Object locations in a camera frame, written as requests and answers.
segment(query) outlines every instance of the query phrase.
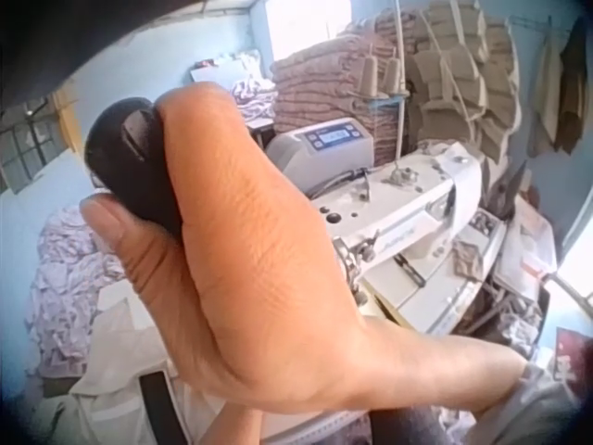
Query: hanging cloth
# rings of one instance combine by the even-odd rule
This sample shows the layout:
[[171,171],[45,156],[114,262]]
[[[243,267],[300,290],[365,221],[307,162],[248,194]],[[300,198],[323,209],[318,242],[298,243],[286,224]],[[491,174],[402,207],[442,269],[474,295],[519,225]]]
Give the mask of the hanging cloth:
[[561,54],[562,77],[558,132],[554,148],[569,155],[583,137],[588,108],[587,22],[576,21]]
[[562,62],[558,40],[551,30],[546,35],[534,91],[534,116],[529,155],[535,158],[553,149],[558,132]]

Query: ceiling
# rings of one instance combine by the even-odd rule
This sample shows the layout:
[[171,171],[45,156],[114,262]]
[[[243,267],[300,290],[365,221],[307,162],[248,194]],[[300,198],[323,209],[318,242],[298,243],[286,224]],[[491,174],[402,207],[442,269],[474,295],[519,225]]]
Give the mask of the ceiling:
[[216,12],[225,9],[250,9],[257,0],[208,0],[207,2],[196,2],[195,5],[185,7],[171,14],[186,15],[202,12]]

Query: sleeve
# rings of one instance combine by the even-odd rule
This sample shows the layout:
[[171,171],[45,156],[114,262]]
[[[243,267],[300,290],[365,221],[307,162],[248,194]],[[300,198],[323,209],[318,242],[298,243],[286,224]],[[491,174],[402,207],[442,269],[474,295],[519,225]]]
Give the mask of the sleeve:
[[468,434],[469,445],[547,443],[576,413],[577,400],[563,383],[529,364],[519,387],[487,411]]

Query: industrial sewing machine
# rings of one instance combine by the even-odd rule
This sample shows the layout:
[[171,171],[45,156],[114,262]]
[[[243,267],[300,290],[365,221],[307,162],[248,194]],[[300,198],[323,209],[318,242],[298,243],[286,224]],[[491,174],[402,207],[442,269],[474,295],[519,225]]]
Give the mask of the industrial sewing machine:
[[[478,209],[480,163],[461,144],[382,168],[372,166],[372,153],[371,135],[352,119],[280,135],[267,151],[324,218],[361,311],[449,334],[506,233],[502,222]],[[454,239],[477,247],[483,276],[455,274]]]

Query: control panel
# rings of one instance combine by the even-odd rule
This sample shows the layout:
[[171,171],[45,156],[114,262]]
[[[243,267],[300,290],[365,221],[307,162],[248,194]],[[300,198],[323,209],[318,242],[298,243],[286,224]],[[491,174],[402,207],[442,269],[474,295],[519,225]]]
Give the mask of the control panel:
[[365,136],[351,123],[342,123],[311,130],[304,134],[311,146],[317,151],[323,151],[333,146],[363,139]]

